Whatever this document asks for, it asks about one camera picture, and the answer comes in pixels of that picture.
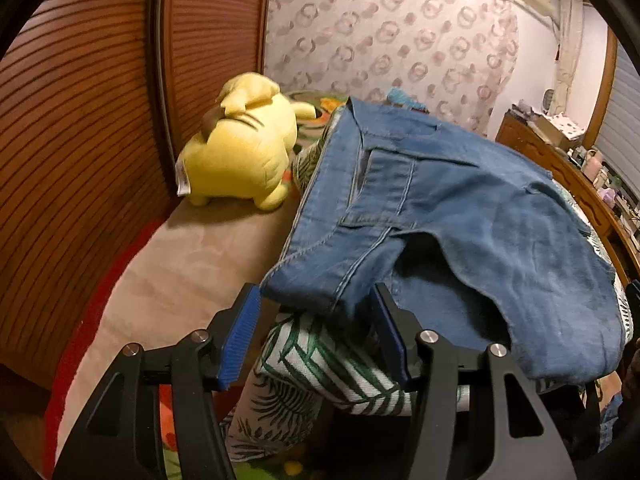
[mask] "plush toy tag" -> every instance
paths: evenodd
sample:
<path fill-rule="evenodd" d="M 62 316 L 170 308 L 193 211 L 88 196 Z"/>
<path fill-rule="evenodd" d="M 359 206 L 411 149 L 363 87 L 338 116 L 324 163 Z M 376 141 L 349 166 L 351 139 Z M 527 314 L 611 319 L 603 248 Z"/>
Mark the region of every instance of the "plush toy tag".
<path fill-rule="evenodd" d="M 175 163 L 175 183 L 178 185 L 178 196 L 185 196 L 191 193 L 191 184 L 187 176 L 184 162 L 179 158 Z"/>

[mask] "denim pocket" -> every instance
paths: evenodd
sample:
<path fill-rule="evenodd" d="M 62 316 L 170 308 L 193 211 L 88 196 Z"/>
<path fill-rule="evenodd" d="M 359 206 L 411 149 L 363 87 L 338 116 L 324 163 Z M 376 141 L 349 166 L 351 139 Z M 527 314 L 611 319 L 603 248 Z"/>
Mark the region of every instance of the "denim pocket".
<path fill-rule="evenodd" d="M 416 222 L 402 213 L 416 161 L 387 150 L 367 150 L 363 174 L 354 176 L 353 199 L 339 224 L 345 227 L 387 226 L 412 229 Z"/>

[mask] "wooden desk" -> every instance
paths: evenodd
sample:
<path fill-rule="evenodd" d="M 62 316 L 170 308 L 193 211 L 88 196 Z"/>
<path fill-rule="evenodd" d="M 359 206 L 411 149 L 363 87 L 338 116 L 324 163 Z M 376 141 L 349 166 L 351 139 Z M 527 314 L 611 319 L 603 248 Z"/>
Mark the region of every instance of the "wooden desk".
<path fill-rule="evenodd" d="M 553 146 L 546 144 L 510 113 L 505 114 L 495 140 L 551 171 L 554 178 L 571 193 L 602 240 L 623 286 L 640 279 L 640 254 L 629 234 L 598 196 L 591 182 L 573 164 L 564 160 Z"/>

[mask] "box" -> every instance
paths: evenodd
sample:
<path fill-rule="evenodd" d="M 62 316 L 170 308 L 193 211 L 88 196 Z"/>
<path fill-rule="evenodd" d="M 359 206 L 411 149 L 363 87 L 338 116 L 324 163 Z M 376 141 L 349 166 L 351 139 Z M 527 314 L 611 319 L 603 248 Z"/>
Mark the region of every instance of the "box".
<path fill-rule="evenodd" d="M 567 118 L 563 118 L 567 122 L 567 126 L 569 129 L 574 129 L 572 126 L 573 123 L 569 121 Z M 536 126 L 540 128 L 540 130 L 545 134 L 549 142 L 556 148 L 560 148 L 564 152 L 568 152 L 571 148 L 576 148 L 582 144 L 582 140 L 584 139 L 584 132 L 579 128 L 575 127 L 575 133 L 565 134 L 556 128 L 549 119 L 547 119 L 544 115 L 536 116 L 534 122 Z"/>

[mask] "plush toy ear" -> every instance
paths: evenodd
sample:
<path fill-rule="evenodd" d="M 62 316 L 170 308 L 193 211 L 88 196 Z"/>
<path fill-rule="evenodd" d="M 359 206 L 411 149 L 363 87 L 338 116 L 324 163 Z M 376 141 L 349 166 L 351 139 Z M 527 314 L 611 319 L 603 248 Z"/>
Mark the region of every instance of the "plush toy ear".
<path fill-rule="evenodd" d="M 218 96 L 227 116 L 246 111 L 247 106 L 268 101 L 280 93 L 280 86 L 268 77 L 247 72 L 225 83 Z"/>
<path fill-rule="evenodd" d="M 220 105 L 215 105 L 211 110 L 203 115 L 202 122 L 200 123 L 200 133 L 202 134 L 202 138 L 205 142 L 209 140 L 209 135 L 216 127 L 218 121 L 224 116 L 225 111 L 220 107 Z"/>
<path fill-rule="evenodd" d="M 316 113 L 316 107 L 302 101 L 292 101 L 291 106 L 296 114 L 296 118 L 301 121 L 310 121 L 316 119 L 318 114 Z"/>

